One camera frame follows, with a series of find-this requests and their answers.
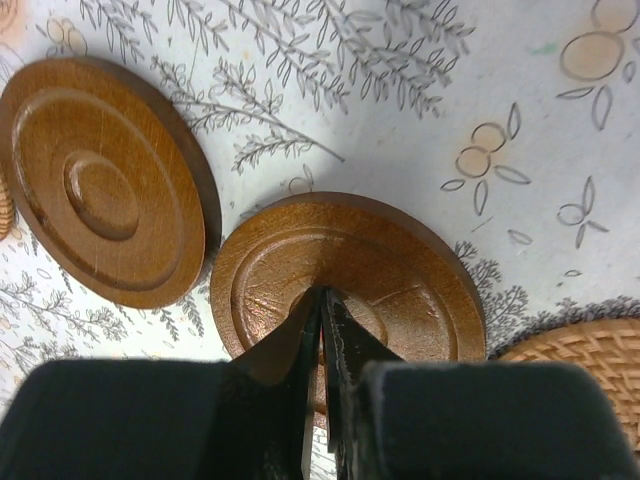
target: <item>wood grain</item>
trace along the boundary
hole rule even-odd
[[[108,62],[19,71],[0,99],[0,164],[38,240],[117,303],[153,308],[186,293],[204,219],[219,245],[217,189],[197,141],[157,90]]]
[[[224,243],[211,299],[229,353],[272,331],[311,285],[340,290],[354,318],[406,360],[485,358],[480,300],[455,254],[403,212],[339,193],[278,202]],[[322,369],[317,389],[324,413]]]
[[[11,231],[14,215],[13,199],[9,192],[9,185],[7,185],[4,174],[0,170],[0,240],[6,238]]]

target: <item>brown wooden coaster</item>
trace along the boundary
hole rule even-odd
[[[631,447],[640,454],[640,319],[598,320],[530,338],[500,360],[566,362],[600,383]]]
[[[485,358],[480,299],[451,249],[400,210],[341,193],[277,202],[224,243],[211,299],[229,353],[271,332],[311,285],[340,290],[354,318],[406,360]],[[318,412],[324,403],[320,369]]]
[[[6,238],[11,231],[14,214],[9,185],[7,185],[4,174],[0,170],[0,240]]]
[[[0,162],[38,240],[76,279],[117,303],[172,303],[219,245],[206,158],[160,92],[114,64],[51,59],[0,99]]]

